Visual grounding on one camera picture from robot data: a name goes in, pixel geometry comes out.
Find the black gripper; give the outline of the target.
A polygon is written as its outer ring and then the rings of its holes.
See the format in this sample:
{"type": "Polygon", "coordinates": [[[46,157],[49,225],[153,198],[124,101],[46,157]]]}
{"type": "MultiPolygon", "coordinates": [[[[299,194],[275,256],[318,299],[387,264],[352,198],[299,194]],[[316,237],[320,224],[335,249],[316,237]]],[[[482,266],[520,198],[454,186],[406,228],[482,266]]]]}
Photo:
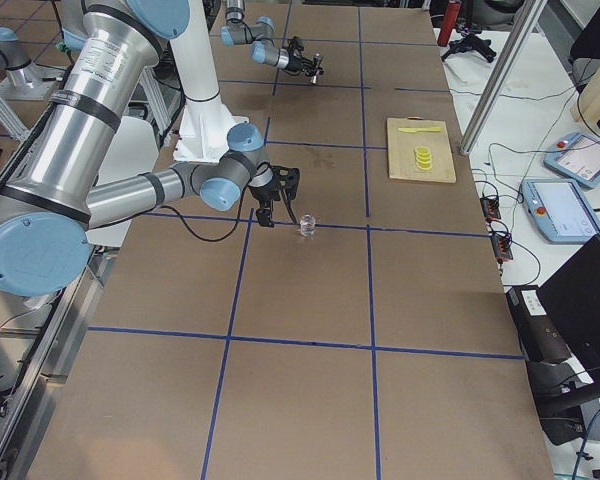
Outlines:
{"type": "Polygon", "coordinates": [[[273,228],[274,201],[280,201],[285,205],[286,211],[293,224],[298,220],[293,211],[291,201],[296,198],[300,182],[300,170],[279,165],[260,164],[255,176],[248,187],[251,194],[259,201],[256,210],[256,219],[262,227],[273,228]]]}
{"type": "Polygon", "coordinates": [[[316,53],[311,59],[303,55],[304,43],[298,36],[293,36],[284,46],[288,61],[284,71],[289,74],[304,74],[310,80],[318,80],[324,74],[324,70],[316,66],[321,66],[324,56],[316,53]]]}

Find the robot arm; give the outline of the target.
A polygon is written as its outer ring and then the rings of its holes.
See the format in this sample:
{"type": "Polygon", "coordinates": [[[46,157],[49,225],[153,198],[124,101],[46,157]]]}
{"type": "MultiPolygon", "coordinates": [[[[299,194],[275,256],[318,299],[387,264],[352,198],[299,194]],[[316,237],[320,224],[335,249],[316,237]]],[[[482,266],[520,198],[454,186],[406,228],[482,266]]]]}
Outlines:
{"type": "Polygon", "coordinates": [[[303,52],[305,45],[298,36],[293,36],[280,48],[273,41],[274,22],[267,16],[261,16],[249,25],[245,21],[245,2],[227,1],[225,25],[220,30],[221,39],[226,46],[250,45],[251,58],[259,64],[268,65],[289,75],[304,75],[310,78],[312,85],[324,74],[323,55],[314,54],[311,58],[303,52]]]}
{"type": "Polygon", "coordinates": [[[223,104],[199,1],[73,1],[81,48],[64,86],[0,184],[0,291],[41,296],[69,285],[89,257],[87,234],[196,195],[227,211],[250,192],[272,223],[300,173],[273,165],[259,129],[223,104]],[[171,50],[185,105],[172,167],[96,181],[141,77],[171,50]]]}

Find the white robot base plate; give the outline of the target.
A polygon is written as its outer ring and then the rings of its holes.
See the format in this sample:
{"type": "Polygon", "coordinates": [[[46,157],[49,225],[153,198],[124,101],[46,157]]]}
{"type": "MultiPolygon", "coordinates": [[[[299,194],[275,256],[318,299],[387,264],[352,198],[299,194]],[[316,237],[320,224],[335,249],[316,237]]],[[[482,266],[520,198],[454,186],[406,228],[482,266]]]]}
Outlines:
{"type": "Polygon", "coordinates": [[[186,30],[170,42],[185,96],[174,159],[216,163],[228,150],[228,131],[247,119],[222,101],[203,4],[191,1],[189,10],[186,30]]]}

